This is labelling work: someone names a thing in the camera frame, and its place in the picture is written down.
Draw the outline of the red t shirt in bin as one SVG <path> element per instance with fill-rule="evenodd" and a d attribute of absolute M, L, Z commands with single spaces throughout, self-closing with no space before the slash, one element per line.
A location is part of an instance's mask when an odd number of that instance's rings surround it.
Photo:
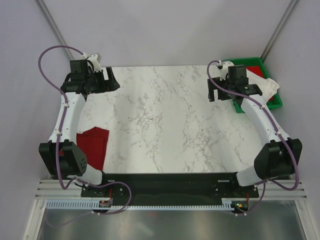
<path fill-rule="evenodd" d="M 267 79 L 268 77 L 262 72 L 261 68 L 259 66 L 247 66 L 246 69 L 257 76 Z"/>

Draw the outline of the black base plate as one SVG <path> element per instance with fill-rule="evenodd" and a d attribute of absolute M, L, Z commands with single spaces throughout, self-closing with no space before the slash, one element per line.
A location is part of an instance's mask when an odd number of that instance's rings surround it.
<path fill-rule="evenodd" d="M 239 186 L 234 172 L 105 173 L 107 187 L 83 187 L 82 197 L 112 198 L 113 206 L 213 206 L 222 199 L 258 198 L 253 186 Z"/>

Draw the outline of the white printed t shirt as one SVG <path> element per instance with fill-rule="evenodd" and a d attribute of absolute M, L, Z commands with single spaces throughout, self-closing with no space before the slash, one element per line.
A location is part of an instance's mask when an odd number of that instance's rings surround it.
<path fill-rule="evenodd" d="M 249 84 L 256 84 L 262 91 L 264 102 L 267 103 L 280 88 L 279 84 L 271 78 L 263 78 L 253 73 L 250 70 L 246 70 Z"/>

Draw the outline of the green plastic bin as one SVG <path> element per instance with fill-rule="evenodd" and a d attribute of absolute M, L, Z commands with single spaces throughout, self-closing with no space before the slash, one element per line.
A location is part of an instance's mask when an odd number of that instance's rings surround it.
<path fill-rule="evenodd" d="M 259 57 L 234 58 L 234 59 L 229 58 L 229 59 L 225 59 L 225 61 L 231 61 L 234 63 L 234 65 L 245 65 L 246 67 L 259 66 L 262 72 L 267 76 L 267 78 L 270 78 L 270 74 L 267 68 L 265 67 L 264 63 Z M 283 105 L 278 92 L 272 98 L 270 98 L 266 104 L 270 110 L 280 108 Z"/>

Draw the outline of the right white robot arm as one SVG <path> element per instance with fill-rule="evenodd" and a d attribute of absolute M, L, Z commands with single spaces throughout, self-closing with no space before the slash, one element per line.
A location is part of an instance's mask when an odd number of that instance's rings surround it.
<path fill-rule="evenodd" d="M 232 62 L 212 60 L 206 71 L 215 66 L 218 74 L 208 76 L 208 99 L 235 101 L 250 118 L 260 138 L 262 149 L 253 165 L 236 174 L 236 180 L 229 184 L 229 191 L 235 197 L 242 196 L 247 186 L 270 181 L 284 190 L 295 190 L 300 182 L 298 163 L 302 143 L 291 138 L 278 124 L 269 110 L 263 93 L 257 84 L 250 84 L 247 68 Z"/>

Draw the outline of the folded red t shirt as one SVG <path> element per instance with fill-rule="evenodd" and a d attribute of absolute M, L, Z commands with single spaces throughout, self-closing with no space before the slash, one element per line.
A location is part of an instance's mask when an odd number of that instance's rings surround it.
<path fill-rule="evenodd" d="M 103 171 L 109 130 L 93 127 L 82 133 L 77 133 L 77 146 L 85 153 L 87 163 L 96 170 Z"/>

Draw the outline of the aluminium frame rail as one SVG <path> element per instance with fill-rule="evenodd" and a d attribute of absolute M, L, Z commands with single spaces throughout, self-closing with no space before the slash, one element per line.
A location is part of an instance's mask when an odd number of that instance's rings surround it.
<path fill-rule="evenodd" d="M 164 194 L 187 194 L 191 196 L 203 195 L 217 199 L 239 199 L 249 197 L 251 200 L 258 199 L 263 186 L 247 186 L 232 188 L 227 181 L 187 181 L 186 183 L 126 181 L 131 189 L 132 196 L 160 196 Z M 93 188 L 73 183 L 67 190 L 63 190 L 57 180 L 41 180 L 35 194 L 36 199 L 71 199 L 80 198 L 113 198 L 129 195 L 129 190 L 124 184 L 115 184 L 104 188 Z M 268 182 L 265 184 L 264 200 L 306 200 L 307 194 L 302 183 L 296 190 L 284 190 L 278 185 Z"/>

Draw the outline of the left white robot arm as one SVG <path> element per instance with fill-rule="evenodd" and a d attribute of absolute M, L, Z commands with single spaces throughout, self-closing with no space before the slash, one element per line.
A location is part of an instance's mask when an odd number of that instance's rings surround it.
<path fill-rule="evenodd" d="M 104 197 L 110 191 L 109 183 L 102 180 L 102 171 L 88 163 L 86 154 L 77 145 L 79 120 L 88 95 L 120 88 L 112 68 L 102 68 L 100 61 L 97 53 L 70 61 L 70 73 L 60 87 L 63 94 L 54 130 L 38 151 L 52 176 L 92 184 L 92 191 Z"/>

